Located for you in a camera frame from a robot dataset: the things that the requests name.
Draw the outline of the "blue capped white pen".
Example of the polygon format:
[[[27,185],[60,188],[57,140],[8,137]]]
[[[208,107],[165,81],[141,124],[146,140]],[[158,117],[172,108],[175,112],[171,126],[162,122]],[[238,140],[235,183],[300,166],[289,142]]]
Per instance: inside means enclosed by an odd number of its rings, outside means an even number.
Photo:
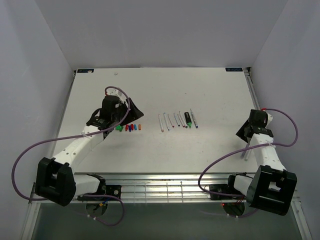
[[[166,126],[167,130],[170,131],[170,126],[168,123],[167,114],[165,112],[163,113],[163,117],[164,117],[165,126]]]

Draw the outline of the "red capped white pen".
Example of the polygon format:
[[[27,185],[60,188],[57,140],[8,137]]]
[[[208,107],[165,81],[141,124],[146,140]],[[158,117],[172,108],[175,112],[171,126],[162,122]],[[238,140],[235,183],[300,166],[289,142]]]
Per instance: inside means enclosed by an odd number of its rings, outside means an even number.
[[[172,121],[171,121],[171,118],[170,118],[170,115],[169,115],[169,114],[167,114],[167,118],[168,118],[168,120],[169,120],[169,123],[170,123],[171,127],[172,127],[172,128],[174,128],[175,126],[174,126],[174,124],[172,123]]]

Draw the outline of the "dark blue capped pen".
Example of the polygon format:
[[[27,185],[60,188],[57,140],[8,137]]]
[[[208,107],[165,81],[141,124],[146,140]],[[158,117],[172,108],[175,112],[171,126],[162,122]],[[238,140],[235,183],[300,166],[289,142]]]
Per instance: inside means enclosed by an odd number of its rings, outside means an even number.
[[[177,126],[180,127],[181,125],[180,125],[180,122],[179,122],[179,118],[177,117],[175,112],[173,113],[173,116],[174,116],[174,119],[176,121]]]

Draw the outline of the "green capped white pen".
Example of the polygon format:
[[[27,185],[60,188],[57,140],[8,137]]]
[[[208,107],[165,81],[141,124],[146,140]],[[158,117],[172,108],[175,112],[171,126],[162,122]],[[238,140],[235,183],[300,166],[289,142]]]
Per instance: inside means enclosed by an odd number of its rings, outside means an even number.
[[[184,127],[187,129],[188,125],[187,125],[186,120],[185,120],[183,114],[181,113],[181,111],[179,111],[179,116],[180,116],[180,118],[182,120],[182,123],[183,123]]]

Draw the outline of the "green black highlighter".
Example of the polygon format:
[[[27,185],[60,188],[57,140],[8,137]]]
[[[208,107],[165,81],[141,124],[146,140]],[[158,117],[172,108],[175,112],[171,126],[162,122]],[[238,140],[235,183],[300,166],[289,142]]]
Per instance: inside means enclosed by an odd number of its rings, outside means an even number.
[[[187,125],[189,128],[191,128],[191,127],[192,127],[192,120],[191,120],[191,116],[190,116],[190,114],[189,114],[188,111],[186,111],[186,112],[184,113],[184,117],[185,117],[186,125]]]

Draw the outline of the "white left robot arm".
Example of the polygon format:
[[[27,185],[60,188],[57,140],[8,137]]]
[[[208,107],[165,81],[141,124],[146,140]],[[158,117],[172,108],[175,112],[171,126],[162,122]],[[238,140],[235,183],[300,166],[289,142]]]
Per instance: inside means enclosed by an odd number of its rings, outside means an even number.
[[[101,107],[86,122],[82,135],[52,158],[44,157],[37,166],[35,193],[58,205],[67,206],[75,197],[91,195],[100,200],[106,195],[106,181],[99,175],[76,176],[86,156],[117,126],[126,126],[143,117],[131,98],[106,95]]]

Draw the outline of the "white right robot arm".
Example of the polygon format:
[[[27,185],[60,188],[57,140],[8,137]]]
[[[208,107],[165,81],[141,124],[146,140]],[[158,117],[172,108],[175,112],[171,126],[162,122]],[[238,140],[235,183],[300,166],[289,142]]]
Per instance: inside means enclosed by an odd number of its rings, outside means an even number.
[[[274,135],[267,128],[272,119],[264,110],[250,111],[248,120],[236,135],[253,147],[258,169],[253,177],[245,173],[230,175],[225,191],[232,199],[243,194],[252,208],[284,216],[290,208],[298,180],[278,157]]]

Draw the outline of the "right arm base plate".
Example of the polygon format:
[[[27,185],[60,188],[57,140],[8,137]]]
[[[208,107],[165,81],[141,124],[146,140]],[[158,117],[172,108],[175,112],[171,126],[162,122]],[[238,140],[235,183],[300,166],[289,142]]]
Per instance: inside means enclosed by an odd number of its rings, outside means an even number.
[[[204,188],[210,192],[231,195],[231,196],[226,196],[226,195],[218,195],[218,194],[210,193],[209,194],[210,200],[212,201],[235,200],[237,198],[237,196],[235,195],[242,195],[239,191],[233,188],[230,188],[227,184],[210,184],[210,185],[205,185]]]

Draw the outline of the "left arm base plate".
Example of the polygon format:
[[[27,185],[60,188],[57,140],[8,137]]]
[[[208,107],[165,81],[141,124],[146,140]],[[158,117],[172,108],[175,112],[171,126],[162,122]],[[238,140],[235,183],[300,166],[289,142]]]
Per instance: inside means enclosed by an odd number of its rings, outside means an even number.
[[[121,198],[122,186],[121,185],[103,185],[98,188],[94,193],[85,193],[76,197],[78,201],[114,201],[116,198]]]

